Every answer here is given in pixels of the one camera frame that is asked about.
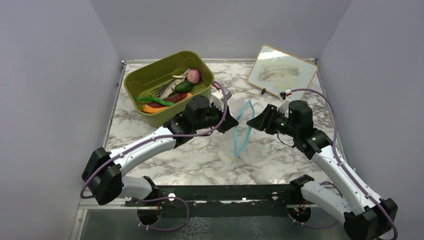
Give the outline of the purple red onion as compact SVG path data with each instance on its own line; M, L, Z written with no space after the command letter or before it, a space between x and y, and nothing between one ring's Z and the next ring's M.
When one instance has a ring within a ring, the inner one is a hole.
M197 69L191 69L188 71L186 78L189 82L195 85L199 83L201 79L201 74Z

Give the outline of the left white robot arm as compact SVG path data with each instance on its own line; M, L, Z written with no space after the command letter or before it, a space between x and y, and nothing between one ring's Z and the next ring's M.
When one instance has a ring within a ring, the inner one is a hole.
M194 96L185 109L167 120L150 135L127 146L106 151L95 149L84 168L81 178L84 189L91 195L80 195L83 199L94 198L102 206L116 198L136 198L144 205L157 200L159 188L150 177L130 177L129 171L141 163L163 152L173 150L194 137L205 137L214 131L225 133L239 123L230 114L224 100L210 100L203 95Z

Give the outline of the white garlic piece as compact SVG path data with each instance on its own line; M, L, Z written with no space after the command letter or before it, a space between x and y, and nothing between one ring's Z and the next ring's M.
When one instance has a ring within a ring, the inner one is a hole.
M175 79L186 79L187 78L187 75L188 75L188 73L190 72L190 68L188 68L183 74L180 74L180 75L172 75L172 77L173 78L175 78Z

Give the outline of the clear zip top bag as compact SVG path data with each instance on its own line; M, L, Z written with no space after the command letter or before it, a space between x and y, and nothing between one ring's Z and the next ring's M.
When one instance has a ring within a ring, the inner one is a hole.
M248 100L238 100L234 117L238 121L238 126L233 130L233 157L232 163L235 163L242 152L246 149L252 128L247 125L247 121L253 119L259 114L259 109L263 104L259 100L253 98Z

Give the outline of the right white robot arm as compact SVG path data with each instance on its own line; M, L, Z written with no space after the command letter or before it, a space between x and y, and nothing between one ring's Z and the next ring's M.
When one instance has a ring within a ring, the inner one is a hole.
M341 195L325 189L314 180L292 181L289 199L300 204L304 200L325 210L343 225L352 240L375 240L394 230L398 206L391 199L373 191L342 159L328 135L314 126L313 111L303 100L287 105L285 114L268 104L247 125L267 134L291 137L294 146L331 179Z

